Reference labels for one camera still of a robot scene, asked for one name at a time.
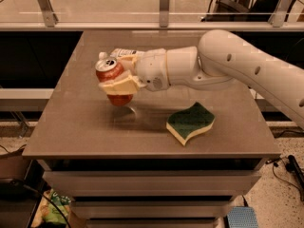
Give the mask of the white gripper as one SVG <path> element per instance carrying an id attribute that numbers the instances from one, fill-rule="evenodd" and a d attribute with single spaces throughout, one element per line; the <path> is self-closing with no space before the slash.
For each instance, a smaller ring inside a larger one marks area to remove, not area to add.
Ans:
<path id="1" fill-rule="evenodd" d="M 165 49 L 148 50 L 139 60 L 137 55 L 132 54 L 118 57 L 117 61 L 126 71 L 114 80 L 98 84 L 106 95 L 131 95 L 143 87 L 150 91 L 166 90 L 169 87 Z"/>

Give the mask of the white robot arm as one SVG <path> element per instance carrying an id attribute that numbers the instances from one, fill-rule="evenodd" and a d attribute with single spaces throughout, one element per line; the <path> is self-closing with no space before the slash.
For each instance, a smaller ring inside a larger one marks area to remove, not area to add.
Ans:
<path id="1" fill-rule="evenodd" d="M 205 32 L 195 47 L 163 48 L 120 56 L 101 56 L 98 69 L 123 73 L 99 84 L 107 95 L 131 95 L 141 88 L 188 86 L 216 90 L 239 80 L 298 126 L 304 127 L 304 70 L 277 59 L 226 30 Z"/>

